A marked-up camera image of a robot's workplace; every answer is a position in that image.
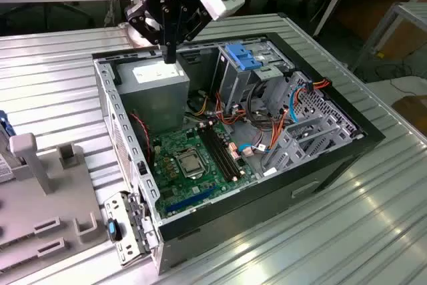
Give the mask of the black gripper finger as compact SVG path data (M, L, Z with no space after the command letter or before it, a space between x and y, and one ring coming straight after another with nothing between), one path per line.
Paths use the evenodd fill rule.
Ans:
M177 47L191 41L212 20L200 3L180 3L168 17L168 63L176 62Z
M152 45L157 45L166 64L169 63L169 45L166 18L169 6L164 0L139 0L125 11L127 22Z

